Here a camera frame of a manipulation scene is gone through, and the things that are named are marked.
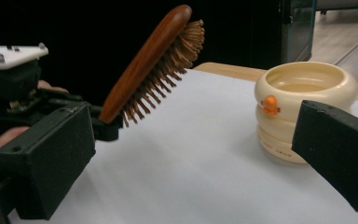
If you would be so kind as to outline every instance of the hairbrush bristle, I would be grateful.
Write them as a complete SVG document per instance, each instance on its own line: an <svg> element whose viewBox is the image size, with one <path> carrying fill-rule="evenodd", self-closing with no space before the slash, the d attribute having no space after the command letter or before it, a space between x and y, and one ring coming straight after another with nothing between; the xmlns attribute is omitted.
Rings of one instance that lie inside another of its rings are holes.
<svg viewBox="0 0 358 224"><path fill-rule="evenodd" d="M182 80L178 75L185 74L186 69L193 66L204 42L205 31L202 26L203 21L193 21L185 26L183 32L174 40L164 56L123 106L120 115L127 127L130 126L129 120L138 123L137 119L143 119L144 114L149 114L148 106L156 108L155 104L161 103L159 97L165 98L164 92L171 92L167 86L176 87L174 81Z"/></svg>

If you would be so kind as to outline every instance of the wooden table edge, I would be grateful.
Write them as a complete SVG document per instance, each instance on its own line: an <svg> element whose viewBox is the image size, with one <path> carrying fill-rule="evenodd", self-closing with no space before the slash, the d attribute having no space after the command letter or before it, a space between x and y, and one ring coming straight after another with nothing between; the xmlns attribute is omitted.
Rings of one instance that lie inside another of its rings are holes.
<svg viewBox="0 0 358 224"><path fill-rule="evenodd" d="M241 78L254 82L256 82L257 79L266 72L266 70L263 69L243 67L224 63L202 63L194 67L193 69L227 77Z"/></svg>

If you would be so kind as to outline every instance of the yellow ceramic bowl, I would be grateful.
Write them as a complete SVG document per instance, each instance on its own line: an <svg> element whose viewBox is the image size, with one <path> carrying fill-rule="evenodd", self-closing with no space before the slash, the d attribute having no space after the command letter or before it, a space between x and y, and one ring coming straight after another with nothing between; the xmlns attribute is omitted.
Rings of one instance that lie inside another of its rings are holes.
<svg viewBox="0 0 358 224"><path fill-rule="evenodd" d="M258 125L266 133L283 142L287 142L289 144L292 143L293 135L295 134L296 129L296 122L267 115L264 113L263 108L259 105L256 106L255 117Z"/></svg>
<svg viewBox="0 0 358 224"><path fill-rule="evenodd" d="M302 157L296 154L291 148L292 144L283 142L274 136L266 133L260 126L257 126L257 137L260 145L270 154L293 163L307 163Z"/></svg>
<svg viewBox="0 0 358 224"><path fill-rule="evenodd" d="M255 84L255 99L266 113L296 121L301 102L312 100L351 112L357 82L343 69L317 62L285 63L269 69Z"/></svg>

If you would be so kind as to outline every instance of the hairbrush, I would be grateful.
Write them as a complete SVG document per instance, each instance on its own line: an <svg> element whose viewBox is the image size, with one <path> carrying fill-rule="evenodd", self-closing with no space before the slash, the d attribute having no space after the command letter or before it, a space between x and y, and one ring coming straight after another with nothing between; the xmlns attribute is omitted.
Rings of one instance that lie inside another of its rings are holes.
<svg viewBox="0 0 358 224"><path fill-rule="evenodd" d="M165 15L109 92L99 120L110 123L120 115L129 127L129 120L137 123L150 113L147 105L156 108L158 96L171 92L167 85L176 87L174 80L182 80L178 75L193 66L204 42L203 21L188 22L191 13L181 5Z"/></svg>

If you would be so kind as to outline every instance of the white table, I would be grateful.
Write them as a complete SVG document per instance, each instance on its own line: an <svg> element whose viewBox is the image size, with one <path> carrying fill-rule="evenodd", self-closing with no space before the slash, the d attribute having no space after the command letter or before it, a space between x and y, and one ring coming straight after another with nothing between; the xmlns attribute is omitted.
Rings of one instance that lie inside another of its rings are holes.
<svg viewBox="0 0 358 224"><path fill-rule="evenodd" d="M96 155L51 220L12 224L358 224L307 164L257 142L254 82L188 70L172 93ZM353 107L358 117L358 102Z"/></svg>

